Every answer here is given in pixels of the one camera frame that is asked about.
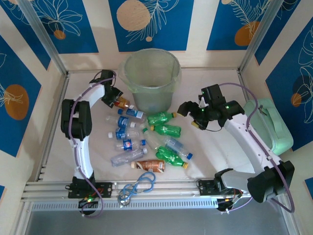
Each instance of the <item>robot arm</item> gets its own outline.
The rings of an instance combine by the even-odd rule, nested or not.
[[[62,102],[61,130],[65,134],[65,137],[69,139],[73,155],[76,156],[74,158],[77,166],[75,168],[72,184],[69,186],[69,190],[74,193],[69,194],[69,198],[72,198],[72,196],[74,198],[80,198],[81,195],[86,195],[87,192],[91,190],[84,176],[94,186],[96,185],[93,168],[89,159],[89,135],[92,129],[90,109],[99,99],[112,108],[114,102],[123,94],[119,89],[111,86],[112,80],[101,82],[104,79],[113,77],[115,77],[115,72],[102,70],[100,78],[90,81],[88,92],[84,92],[81,95],[80,101],[78,101],[75,106],[71,123],[71,135],[73,139],[70,138],[68,130],[70,114],[75,101],[65,99]]]
[[[192,125],[205,130],[209,121],[217,120],[221,127],[224,127],[239,143],[248,156],[254,172],[237,172],[231,168],[215,174],[215,183],[219,191],[225,188],[236,188],[248,191],[257,202],[264,202],[285,191],[282,180],[275,170],[271,159],[278,165],[283,173],[288,186],[294,172],[291,162],[282,162],[265,145],[253,128],[247,130],[247,116],[242,107],[236,102],[226,102],[219,85],[213,85],[202,89],[199,95],[200,107],[195,102],[185,102],[178,110],[178,113],[190,116],[194,119]]]

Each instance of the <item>plastic bottle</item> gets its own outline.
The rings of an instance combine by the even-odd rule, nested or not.
[[[113,138],[113,132],[109,132],[108,136],[110,139]],[[115,136],[117,140],[124,140],[124,139],[132,139],[132,138],[139,138],[139,132],[135,128],[123,128],[119,127],[115,130]]]
[[[136,161],[143,157],[148,151],[146,148],[138,148],[134,151],[126,151],[124,153],[118,154],[115,157],[111,158],[112,166],[117,167],[120,165],[124,165],[126,163],[130,163],[132,161]]]
[[[172,118],[176,118],[176,116],[176,113],[161,112],[148,116],[147,119],[149,125],[159,125],[168,122]]]
[[[123,111],[122,109],[119,109],[117,111],[118,114],[122,115],[123,114]],[[146,120],[146,114],[142,111],[138,111],[138,110],[135,110],[135,109],[127,109],[126,110],[126,115],[129,115],[129,116],[132,116],[132,117],[135,117],[135,118],[138,118],[140,119],[141,122],[145,122]]]
[[[116,151],[126,151],[126,150],[135,150],[138,149],[139,146],[145,146],[146,141],[145,140],[132,140],[132,139],[127,139],[127,140],[120,140],[116,141],[114,143],[114,148]]]
[[[114,105],[122,109],[128,109],[128,108],[132,109],[134,107],[134,105],[131,105],[129,100],[121,96],[114,102]]]
[[[193,154],[190,153],[186,148],[184,148],[184,145],[178,140],[169,136],[165,136],[162,141],[164,142],[165,147],[176,152],[181,158],[184,157],[187,158],[188,160],[192,158]]]
[[[152,131],[158,132],[160,135],[168,135],[176,138],[180,137],[181,128],[179,126],[172,126],[168,124],[154,126],[150,128]]]
[[[165,161],[163,160],[147,160],[132,162],[131,167],[133,169],[142,169],[148,172],[164,173],[165,171]]]
[[[157,149],[162,146],[162,143],[159,141],[159,139],[154,136],[151,131],[148,131],[148,128],[144,128],[142,130],[142,133],[147,144],[152,148],[152,150],[157,151]]]
[[[118,127],[135,127],[136,123],[133,121],[130,121],[128,117],[124,116],[107,116],[106,122],[110,124],[117,124]]]
[[[176,153],[164,148],[163,146],[158,148],[156,157],[173,166],[181,166],[184,169],[188,167],[188,163],[185,163]]]

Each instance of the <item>blue bottle label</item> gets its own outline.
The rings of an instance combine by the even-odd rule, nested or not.
[[[117,140],[122,140],[126,138],[126,131],[125,128],[117,128],[115,130],[115,135]]]
[[[183,144],[174,138],[170,138],[166,143],[166,147],[172,149],[176,153],[179,153],[183,148]]]
[[[134,109],[127,109],[126,114],[129,116],[133,116],[135,118],[142,118],[142,116],[143,116],[142,111],[138,111],[138,110],[134,110]]]
[[[123,145],[124,151],[133,149],[132,140],[123,140]]]
[[[121,116],[121,117],[118,119],[117,125],[118,125],[119,127],[124,127],[124,128],[126,128],[126,127],[127,127],[128,120],[129,120],[128,117],[123,117],[123,116]]]

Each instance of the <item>brown bottle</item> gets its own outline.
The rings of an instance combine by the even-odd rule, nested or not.
[[[146,170],[148,172],[164,173],[165,161],[163,160],[147,160],[131,163],[132,168]]]
[[[116,107],[119,107],[121,109],[128,109],[128,108],[131,108],[131,103],[129,100],[123,98],[123,97],[119,97],[115,102],[114,102],[114,105]]]

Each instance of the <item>mint green bag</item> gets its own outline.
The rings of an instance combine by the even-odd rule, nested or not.
[[[259,109],[250,123],[272,152],[280,155],[292,147],[293,138],[272,100],[265,98],[258,102]],[[255,101],[249,100],[244,106],[246,115],[249,116],[254,108]]]

